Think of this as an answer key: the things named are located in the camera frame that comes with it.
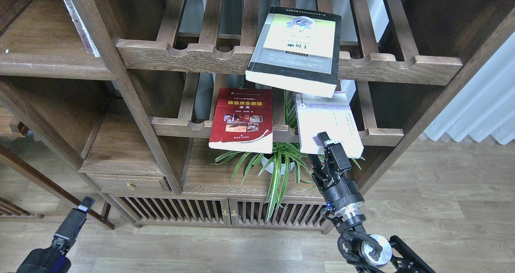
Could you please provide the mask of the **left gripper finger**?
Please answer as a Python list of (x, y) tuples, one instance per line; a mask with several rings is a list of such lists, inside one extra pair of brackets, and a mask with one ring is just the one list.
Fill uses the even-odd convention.
[(95, 199), (89, 196), (85, 196), (82, 202), (78, 205), (77, 209), (83, 213), (88, 213), (95, 203)]

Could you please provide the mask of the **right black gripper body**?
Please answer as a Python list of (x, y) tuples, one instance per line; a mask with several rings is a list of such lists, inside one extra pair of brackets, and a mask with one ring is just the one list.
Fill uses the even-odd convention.
[(331, 142), (324, 147), (323, 176), (312, 176), (320, 193), (334, 216), (358, 216), (364, 203), (356, 183), (346, 178), (350, 170), (349, 159), (340, 143)]

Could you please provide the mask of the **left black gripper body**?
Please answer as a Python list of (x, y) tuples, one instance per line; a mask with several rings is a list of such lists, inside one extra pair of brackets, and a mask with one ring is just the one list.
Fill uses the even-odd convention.
[(17, 273), (66, 273), (71, 261), (66, 254), (75, 244), (77, 235), (85, 223), (87, 209), (72, 209), (54, 234), (48, 248), (32, 250), (22, 262)]

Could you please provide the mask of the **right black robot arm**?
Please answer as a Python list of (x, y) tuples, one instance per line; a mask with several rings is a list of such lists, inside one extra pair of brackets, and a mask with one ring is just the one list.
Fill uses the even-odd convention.
[(401, 238), (368, 234), (366, 220), (359, 207), (364, 198), (356, 183), (345, 176), (351, 169), (349, 158), (340, 143), (331, 140), (326, 132), (318, 134), (324, 149), (324, 162), (309, 155), (313, 166), (312, 178), (327, 206), (321, 212), (340, 234), (337, 247), (346, 262), (359, 273), (380, 273), (391, 263), (398, 273), (432, 273), (426, 264)]

